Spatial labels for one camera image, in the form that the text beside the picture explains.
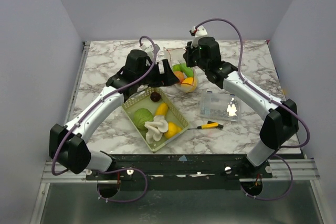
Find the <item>peach fruit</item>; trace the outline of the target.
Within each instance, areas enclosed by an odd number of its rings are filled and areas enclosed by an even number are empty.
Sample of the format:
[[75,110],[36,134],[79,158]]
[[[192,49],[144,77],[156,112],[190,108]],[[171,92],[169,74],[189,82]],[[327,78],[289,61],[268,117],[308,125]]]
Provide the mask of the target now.
[[183,72],[175,71],[174,74],[179,79],[179,83],[182,83],[184,81],[185,77]]

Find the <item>light green pepper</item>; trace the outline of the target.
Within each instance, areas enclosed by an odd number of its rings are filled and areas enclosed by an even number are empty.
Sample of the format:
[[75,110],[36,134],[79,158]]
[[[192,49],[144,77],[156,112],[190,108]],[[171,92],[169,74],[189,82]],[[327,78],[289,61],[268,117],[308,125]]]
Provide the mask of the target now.
[[175,72],[175,71],[182,71],[181,70],[181,65],[180,64],[175,64],[175,65],[173,65],[173,71]]

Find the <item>green bitter cucumber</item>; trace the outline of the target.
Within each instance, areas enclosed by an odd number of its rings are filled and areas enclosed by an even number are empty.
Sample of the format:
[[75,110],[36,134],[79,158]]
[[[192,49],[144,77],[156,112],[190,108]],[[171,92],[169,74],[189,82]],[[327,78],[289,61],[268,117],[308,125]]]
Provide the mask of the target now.
[[181,70],[188,78],[193,78],[194,77],[193,68],[187,67],[185,63],[181,64]]

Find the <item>clear zip bag orange zipper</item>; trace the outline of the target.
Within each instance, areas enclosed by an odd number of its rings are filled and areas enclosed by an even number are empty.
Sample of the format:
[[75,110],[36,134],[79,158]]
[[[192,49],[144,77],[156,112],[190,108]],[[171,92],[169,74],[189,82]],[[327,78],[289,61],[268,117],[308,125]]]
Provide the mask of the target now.
[[163,48],[164,56],[168,60],[173,73],[179,82],[174,86],[184,93],[194,92],[198,85],[196,70],[188,67],[183,58],[186,49],[184,48]]

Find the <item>orange fruit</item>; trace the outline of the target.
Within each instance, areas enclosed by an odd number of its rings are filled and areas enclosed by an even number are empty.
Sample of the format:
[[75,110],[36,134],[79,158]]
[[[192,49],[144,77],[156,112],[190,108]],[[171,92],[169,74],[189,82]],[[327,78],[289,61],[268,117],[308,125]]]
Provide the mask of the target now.
[[182,81],[181,88],[192,92],[197,88],[197,80],[193,77],[188,77]]

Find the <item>yellow squash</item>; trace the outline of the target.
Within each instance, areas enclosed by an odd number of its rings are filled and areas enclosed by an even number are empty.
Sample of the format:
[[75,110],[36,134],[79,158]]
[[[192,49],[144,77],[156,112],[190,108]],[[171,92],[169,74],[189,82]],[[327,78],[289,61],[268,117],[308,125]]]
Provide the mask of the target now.
[[166,116],[167,112],[168,112],[168,105],[166,103],[161,103],[156,112],[155,112],[155,115],[162,115],[162,116]]

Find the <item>green perforated plastic basket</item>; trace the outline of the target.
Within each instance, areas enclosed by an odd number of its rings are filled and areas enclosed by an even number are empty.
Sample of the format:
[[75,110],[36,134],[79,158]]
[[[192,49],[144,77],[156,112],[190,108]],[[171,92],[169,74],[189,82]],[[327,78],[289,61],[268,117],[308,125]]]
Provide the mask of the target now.
[[[161,95],[161,100],[159,102],[151,101],[150,95],[151,95],[152,92],[157,92]],[[182,130],[179,133],[177,133],[176,135],[174,135],[172,138],[169,138],[169,139],[167,139],[163,134],[160,141],[149,144],[145,140],[145,135],[146,135],[146,132],[148,130],[146,128],[145,128],[145,130],[137,129],[135,127],[134,123],[133,123],[133,115],[134,115],[136,110],[138,110],[140,108],[146,108],[155,117],[156,116],[155,112],[156,112],[158,106],[161,103],[166,103],[169,107],[168,112],[165,116],[166,121],[168,123],[169,122],[175,123]],[[153,153],[157,152],[158,150],[160,150],[161,148],[166,146],[169,142],[178,138],[182,133],[184,133],[188,129],[188,127],[190,125],[188,120],[185,118],[185,116],[180,112],[180,110],[175,106],[175,104],[168,98],[168,96],[166,96],[166,94],[160,88],[147,88],[147,89],[141,91],[137,95],[131,97],[127,102],[125,102],[122,105],[122,108],[123,108],[125,114],[128,116],[128,119],[133,124],[134,128],[140,134],[141,139],[143,139],[143,141],[146,143],[146,145],[148,146],[150,151],[153,152]]]

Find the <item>green cabbage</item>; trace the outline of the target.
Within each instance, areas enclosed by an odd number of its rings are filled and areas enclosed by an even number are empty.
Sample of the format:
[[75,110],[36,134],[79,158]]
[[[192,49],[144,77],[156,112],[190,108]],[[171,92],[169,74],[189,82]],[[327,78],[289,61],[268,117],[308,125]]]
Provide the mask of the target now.
[[145,130],[146,122],[153,122],[153,114],[146,108],[140,108],[133,115],[133,123],[139,130]]

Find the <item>yellow lemon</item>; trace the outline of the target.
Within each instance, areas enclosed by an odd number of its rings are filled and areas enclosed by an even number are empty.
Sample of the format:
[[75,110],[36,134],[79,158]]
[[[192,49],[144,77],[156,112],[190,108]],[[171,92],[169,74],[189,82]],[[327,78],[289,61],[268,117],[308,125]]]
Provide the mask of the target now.
[[164,136],[169,139],[172,138],[174,135],[176,135],[177,133],[179,133],[182,129],[176,125],[173,122],[169,122],[168,123],[168,130],[164,133]]

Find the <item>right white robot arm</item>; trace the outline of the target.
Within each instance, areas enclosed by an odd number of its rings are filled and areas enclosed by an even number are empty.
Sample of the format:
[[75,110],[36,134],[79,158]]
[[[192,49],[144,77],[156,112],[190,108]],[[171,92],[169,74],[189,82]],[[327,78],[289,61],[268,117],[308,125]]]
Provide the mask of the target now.
[[282,101],[243,80],[237,67],[221,59],[219,44],[213,37],[199,39],[196,46],[189,41],[185,49],[183,58],[188,67],[199,67],[211,83],[237,96],[263,120],[260,140],[241,165],[246,177],[255,177],[260,166],[299,130],[296,103],[290,99]]

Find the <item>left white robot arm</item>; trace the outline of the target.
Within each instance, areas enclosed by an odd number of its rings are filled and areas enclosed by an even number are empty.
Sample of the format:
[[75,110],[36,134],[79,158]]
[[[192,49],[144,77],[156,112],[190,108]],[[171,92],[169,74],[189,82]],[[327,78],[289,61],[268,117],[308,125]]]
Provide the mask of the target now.
[[138,87],[169,87],[178,83],[169,61],[162,61],[163,72],[159,63],[151,59],[147,52],[133,49],[127,55],[125,65],[106,82],[105,87],[76,118],[64,126],[55,124],[50,130],[49,156],[52,158],[51,172],[57,163],[67,171],[79,174],[85,169],[96,170],[104,179],[116,175],[116,166],[111,155],[102,151],[93,152],[87,147],[93,133],[100,124],[138,90]]

